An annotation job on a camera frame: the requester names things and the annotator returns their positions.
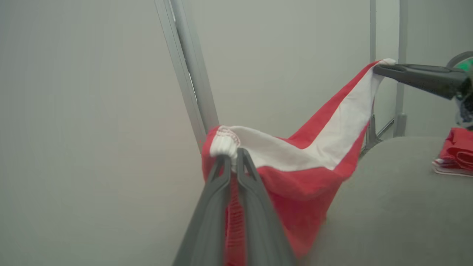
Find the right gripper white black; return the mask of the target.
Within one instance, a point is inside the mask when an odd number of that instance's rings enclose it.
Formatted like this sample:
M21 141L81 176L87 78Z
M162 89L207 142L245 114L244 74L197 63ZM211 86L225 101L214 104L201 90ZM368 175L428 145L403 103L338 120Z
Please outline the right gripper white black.
M473 129L473 52L453 57L444 66L417 64L376 65L374 74L391 78L433 95L452 100L459 107L456 123Z

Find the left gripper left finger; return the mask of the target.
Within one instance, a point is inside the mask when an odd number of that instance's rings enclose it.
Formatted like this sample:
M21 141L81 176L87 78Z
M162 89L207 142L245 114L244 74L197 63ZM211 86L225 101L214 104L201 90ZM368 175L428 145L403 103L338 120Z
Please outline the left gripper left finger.
M218 156L173 262L174 266L223 266L226 207L231 199L231 158Z

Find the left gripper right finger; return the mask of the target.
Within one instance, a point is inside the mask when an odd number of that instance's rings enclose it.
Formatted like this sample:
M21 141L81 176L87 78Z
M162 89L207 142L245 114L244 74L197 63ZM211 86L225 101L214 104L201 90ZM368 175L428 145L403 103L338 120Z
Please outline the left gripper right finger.
M239 199L244 209L248 266L295 266L297 258L285 235L250 153L238 149Z

